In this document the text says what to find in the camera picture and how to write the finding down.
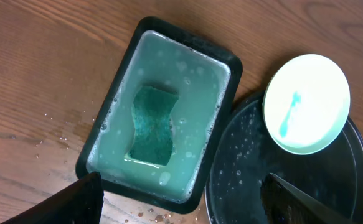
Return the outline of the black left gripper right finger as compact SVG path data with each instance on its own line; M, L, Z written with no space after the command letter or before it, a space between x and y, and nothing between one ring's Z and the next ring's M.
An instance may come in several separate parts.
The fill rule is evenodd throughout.
M352 224L321 202L274 173L260 187L260 195L270 224Z

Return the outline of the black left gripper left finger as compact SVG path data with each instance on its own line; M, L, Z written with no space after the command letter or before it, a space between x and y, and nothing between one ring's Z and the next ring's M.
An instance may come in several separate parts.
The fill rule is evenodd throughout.
M92 172L3 224L99 224L102 208L101 175Z

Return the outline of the mint plate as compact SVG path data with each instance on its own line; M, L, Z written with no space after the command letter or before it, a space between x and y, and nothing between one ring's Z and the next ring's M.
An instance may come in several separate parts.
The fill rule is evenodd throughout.
M272 76L263 97L263 118L284 151L308 155L339 136L350 106L349 84L339 65L323 55L304 54Z

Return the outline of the green yellow sponge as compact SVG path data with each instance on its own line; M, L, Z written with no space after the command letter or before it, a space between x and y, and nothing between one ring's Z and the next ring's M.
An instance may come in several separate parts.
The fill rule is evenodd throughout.
M151 86L142 86L131 107L134 140L131 158L165 166L173 150L171 111L179 97Z

